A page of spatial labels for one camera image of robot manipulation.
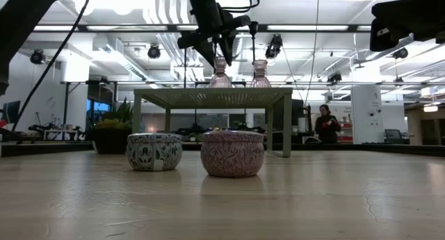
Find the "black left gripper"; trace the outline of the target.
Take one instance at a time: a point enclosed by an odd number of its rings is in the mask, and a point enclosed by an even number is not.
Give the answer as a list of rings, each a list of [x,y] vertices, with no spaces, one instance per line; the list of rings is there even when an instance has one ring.
[[[197,52],[214,67],[215,54],[213,43],[205,41],[208,38],[236,31],[237,28],[247,26],[251,23],[247,15],[234,17],[229,11],[217,10],[215,13],[198,13],[196,16],[197,29],[194,31],[182,31],[181,37],[177,40],[180,49],[194,47],[197,45]],[[234,35],[222,35],[220,38],[220,48],[228,66],[233,61]]]

